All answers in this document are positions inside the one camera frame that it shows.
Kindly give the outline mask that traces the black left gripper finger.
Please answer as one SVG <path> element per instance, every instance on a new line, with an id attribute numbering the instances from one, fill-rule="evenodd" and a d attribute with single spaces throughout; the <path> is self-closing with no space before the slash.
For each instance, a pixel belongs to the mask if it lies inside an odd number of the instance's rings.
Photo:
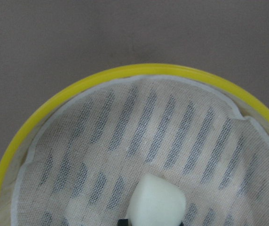
<path id="1" fill-rule="evenodd" d="M 117 222 L 117 226 L 129 226 L 128 219 L 119 219 Z"/>

